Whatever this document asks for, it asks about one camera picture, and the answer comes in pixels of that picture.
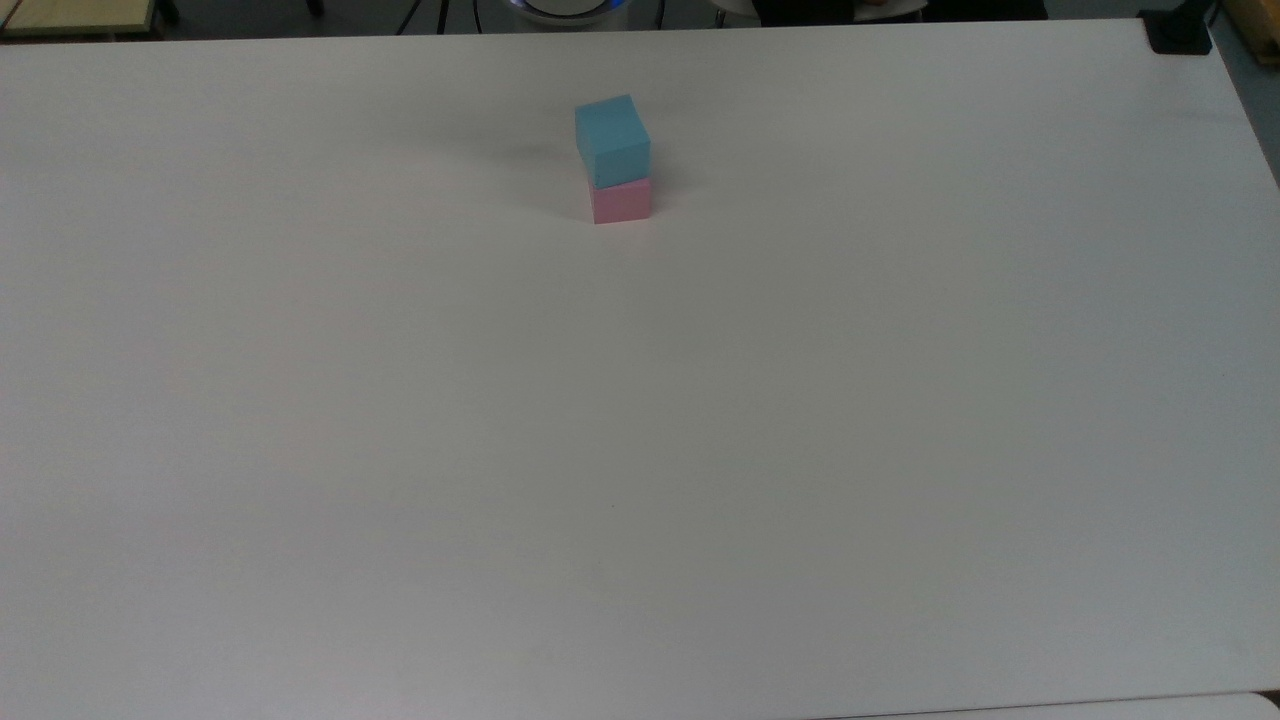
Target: table surface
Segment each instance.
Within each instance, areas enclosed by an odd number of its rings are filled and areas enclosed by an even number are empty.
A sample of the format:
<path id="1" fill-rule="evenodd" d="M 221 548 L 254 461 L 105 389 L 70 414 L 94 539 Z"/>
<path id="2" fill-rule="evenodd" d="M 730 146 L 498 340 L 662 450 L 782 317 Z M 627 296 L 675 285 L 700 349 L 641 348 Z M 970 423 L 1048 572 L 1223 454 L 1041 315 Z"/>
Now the table surface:
<path id="1" fill-rule="evenodd" d="M 1280 680 L 1280 192 L 1216 55 L 10 46 L 0 88 L 6 717 Z M 572 109 L 621 92 L 655 215 L 595 227 Z"/>
<path id="2" fill-rule="evenodd" d="M 1087 702 L 925 714 L 916 720 L 1277 720 L 1280 710 L 1256 694 Z"/>

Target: floor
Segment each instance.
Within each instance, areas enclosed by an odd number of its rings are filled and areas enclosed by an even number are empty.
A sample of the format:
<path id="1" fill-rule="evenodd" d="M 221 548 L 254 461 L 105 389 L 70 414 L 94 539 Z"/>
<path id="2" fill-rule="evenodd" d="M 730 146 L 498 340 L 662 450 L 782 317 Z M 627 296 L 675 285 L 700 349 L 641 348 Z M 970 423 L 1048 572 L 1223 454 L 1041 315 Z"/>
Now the floor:
<path id="1" fill-rule="evenodd" d="M 325 0 L 328 12 L 312 18 L 303 0 L 175 0 L 182 22 L 170 28 L 173 40 L 229 37 L 301 37 L 333 35 L 392 35 L 403 22 L 412 0 Z M 509 32 L 511 13 L 503 0 L 477 0 L 484 32 Z M 653 28 L 659 0 L 634 0 L 632 29 Z M 1132 18 L 1140 8 L 1169 8 L 1171 0 L 1047 0 L 1050 17 Z M 705 0 L 668 0 L 664 27 L 710 27 L 716 12 Z M 435 32 L 440 0 L 422 0 L 407 35 Z M 750 24 L 740 20 L 737 24 Z M 471 3 L 452 0 L 448 33 L 474 33 Z M 1229 18 L 1219 19 L 1213 36 L 1230 68 L 1244 109 L 1253 122 L 1271 172 L 1280 178 L 1280 69 L 1258 65 L 1244 49 Z"/>

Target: blue cube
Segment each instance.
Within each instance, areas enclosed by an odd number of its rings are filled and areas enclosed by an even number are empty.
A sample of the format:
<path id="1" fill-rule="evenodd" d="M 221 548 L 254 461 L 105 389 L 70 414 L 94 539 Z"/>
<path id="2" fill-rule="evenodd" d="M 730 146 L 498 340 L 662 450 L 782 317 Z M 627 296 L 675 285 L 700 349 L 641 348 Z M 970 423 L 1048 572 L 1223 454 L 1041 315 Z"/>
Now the blue cube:
<path id="1" fill-rule="evenodd" d="M 582 105 L 573 111 L 577 151 L 595 187 L 649 177 L 649 133 L 630 95 Z"/>

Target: black object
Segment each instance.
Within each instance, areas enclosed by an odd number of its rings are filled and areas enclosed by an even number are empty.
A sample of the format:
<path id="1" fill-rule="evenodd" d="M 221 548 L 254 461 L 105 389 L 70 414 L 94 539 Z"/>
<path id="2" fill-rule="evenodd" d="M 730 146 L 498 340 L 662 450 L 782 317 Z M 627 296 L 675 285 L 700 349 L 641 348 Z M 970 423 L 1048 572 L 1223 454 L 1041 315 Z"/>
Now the black object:
<path id="1" fill-rule="evenodd" d="M 828 26 L 854 22 L 854 0 L 751 0 L 764 27 Z M 716 27 L 722 22 L 717 17 Z"/>
<path id="2" fill-rule="evenodd" d="M 413 0 L 413 4 L 408 6 L 408 13 L 404 14 L 404 22 L 396 28 L 396 35 L 404 35 L 404 28 L 408 27 L 408 22 L 413 19 L 413 13 L 417 12 L 417 6 L 422 4 L 422 0 Z M 444 35 L 444 20 L 449 18 L 449 0 L 440 0 L 440 14 L 435 17 L 435 35 Z"/>
<path id="3" fill-rule="evenodd" d="M 927 23 L 1047 20 L 1044 0 L 929 0 Z"/>
<path id="4" fill-rule="evenodd" d="M 182 15 L 178 14 L 178 6 L 173 4 L 173 0 L 156 0 L 156 12 L 164 18 L 165 24 L 175 26 L 182 20 Z"/>
<path id="5" fill-rule="evenodd" d="M 1204 26 L 1204 13 L 1216 0 L 1187 0 L 1172 10 L 1138 13 L 1147 26 L 1147 41 L 1160 55 L 1208 55 L 1213 40 Z"/>

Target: stacked blocks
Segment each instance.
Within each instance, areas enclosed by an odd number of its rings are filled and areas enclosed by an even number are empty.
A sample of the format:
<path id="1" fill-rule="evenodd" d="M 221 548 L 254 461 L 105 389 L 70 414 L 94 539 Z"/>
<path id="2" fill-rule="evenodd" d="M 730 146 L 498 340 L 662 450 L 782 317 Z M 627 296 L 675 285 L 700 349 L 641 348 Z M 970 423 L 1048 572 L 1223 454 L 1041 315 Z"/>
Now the stacked blocks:
<path id="1" fill-rule="evenodd" d="M 591 184 L 596 224 L 652 214 L 649 133 L 630 95 L 582 105 L 573 113 L 577 151 Z"/>

